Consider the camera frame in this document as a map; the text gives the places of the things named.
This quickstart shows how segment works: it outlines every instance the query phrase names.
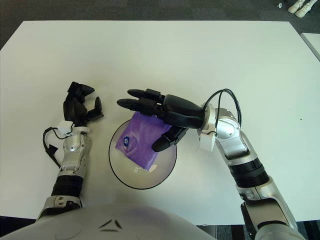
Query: white shoe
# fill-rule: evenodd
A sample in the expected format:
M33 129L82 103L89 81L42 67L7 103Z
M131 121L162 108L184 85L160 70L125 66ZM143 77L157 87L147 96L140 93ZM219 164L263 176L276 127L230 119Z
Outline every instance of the white shoe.
M299 11L297 11L295 13L295 15L299 18L303 18L307 12L309 12L311 10L311 7L309 3L307 3L306 5L303 6L303 8L301 8Z
M288 8L288 12L291 14L294 14L299 8L302 7L304 4L305 0L298 0L293 4L291 7Z

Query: purple plastic bag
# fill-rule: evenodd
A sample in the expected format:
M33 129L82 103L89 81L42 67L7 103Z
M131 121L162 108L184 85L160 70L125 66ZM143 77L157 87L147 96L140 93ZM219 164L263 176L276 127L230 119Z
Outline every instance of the purple plastic bag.
M170 127L156 116L144 116L135 112L115 148L140 167L149 170L158 155L151 146Z

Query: white table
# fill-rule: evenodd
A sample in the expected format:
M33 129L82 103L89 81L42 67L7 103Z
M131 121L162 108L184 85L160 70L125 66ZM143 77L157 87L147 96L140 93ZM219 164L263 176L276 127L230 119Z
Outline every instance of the white table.
M82 191L86 206L141 203L194 224L243 224L241 199L218 150L199 149L195 130L178 144L171 175L131 189L111 171L108 146L133 114L116 101L151 88L202 104L232 89L242 130L297 221L320 218L320 63L288 22L27 21L0 52L0 215L36 218L57 166L42 133L63 119L71 81L96 89L105 117L91 122L92 148ZM228 95L222 106L235 108ZM50 136L60 147L62 141Z
M301 33L300 36L320 61L320 34Z

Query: robotic hand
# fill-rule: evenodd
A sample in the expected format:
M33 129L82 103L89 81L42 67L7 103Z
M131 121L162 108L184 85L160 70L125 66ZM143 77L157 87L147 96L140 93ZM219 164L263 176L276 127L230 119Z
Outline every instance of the robotic hand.
M228 109L220 108L222 92L233 97L238 121ZM241 211L252 239L304 239L297 231L295 218L275 182L268 176L247 136L240 130L240 107L231 90L223 89L210 97L212 99L220 93L218 108L209 104L210 99L200 107L183 98L161 95L151 89L132 89L128 93L138 100L120 99L118 105L147 116L156 115L164 123L172 125L153 143L155 152L177 144L188 128L197 129L201 148L212 151L214 144L217 144L236 182L236 189L244 200Z
M128 93L138 98L120 99L121 107L138 111L143 115L155 115L165 124L172 125L169 131L152 144L155 152L160 152L177 144L189 128L198 129L205 119L205 111L198 105L174 95L161 95L159 91L147 89L128 90Z

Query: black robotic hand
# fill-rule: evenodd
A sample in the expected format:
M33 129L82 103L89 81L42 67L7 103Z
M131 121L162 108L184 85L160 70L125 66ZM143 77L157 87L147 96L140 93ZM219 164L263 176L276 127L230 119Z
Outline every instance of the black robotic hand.
M152 144L155 152L160 152L177 144L189 128L198 129L205 119L205 111L198 105L174 95L161 95L152 89L127 91L137 99L120 99L116 103L126 109L140 112L146 116L155 115L165 124L171 125L169 131Z
M94 109L87 111L84 106L85 97L95 91L94 88L72 82L68 95L63 103L64 119L74 123L75 127L86 126L89 121L94 121L102 118L102 105L100 98L97 96L94 102Z

